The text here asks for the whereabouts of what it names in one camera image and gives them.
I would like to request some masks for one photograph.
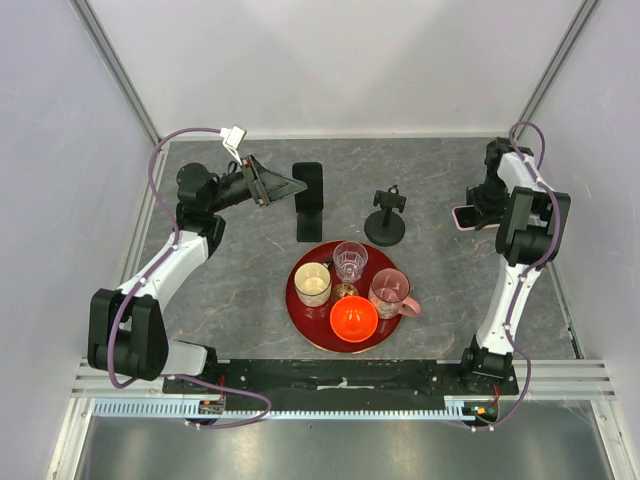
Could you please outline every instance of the smartphone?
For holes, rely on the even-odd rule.
[[[473,205],[465,205],[464,207],[455,207],[451,213],[453,214],[453,221],[456,224],[456,228],[461,232],[468,232],[469,230],[475,230],[478,224],[478,211]],[[496,228],[500,226],[499,223],[490,223],[484,228]]]

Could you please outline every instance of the white cup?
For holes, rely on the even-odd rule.
[[[321,263],[305,263],[293,277],[298,298],[308,307],[319,307],[331,295],[331,275]]]

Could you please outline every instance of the pink mug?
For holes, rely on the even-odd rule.
[[[376,273],[369,288],[369,301],[378,311],[378,318],[388,320],[399,313],[417,317],[422,311],[420,304],[409,296],[411,285],[407,276],[393,268]]]

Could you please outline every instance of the black phone stand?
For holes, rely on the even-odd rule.
[[[321,242],[322,210],[324,209],[322,165],[318,162],[294,163],[292,174],[293,178],[307,184],[307,189],[296,194],[295,197],[298,213],[296,240]]]
[[[373,197],[373,206],[380,205],[381,210],[374,212],[364,223],[364,233],[367,238],[380,247],[390,247],[399,243],[404,237],[404,220],[393,212],[397,208],[404,211],[407,198],[400,195],[398,186],[394,185],[388,191],[378,190]]]

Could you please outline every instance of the white wall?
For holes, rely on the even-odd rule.
[[[556,265],[578,340],[605,360],[640,446],[638,18],[637,1],[601,2],[535,121],[547,134],[545,178],[572,197]]]
[[[44,478],[150,145],[70,4],[0,2],[0,476]]]
[[[503,132],[580,0],[92,0],[162,134]]]

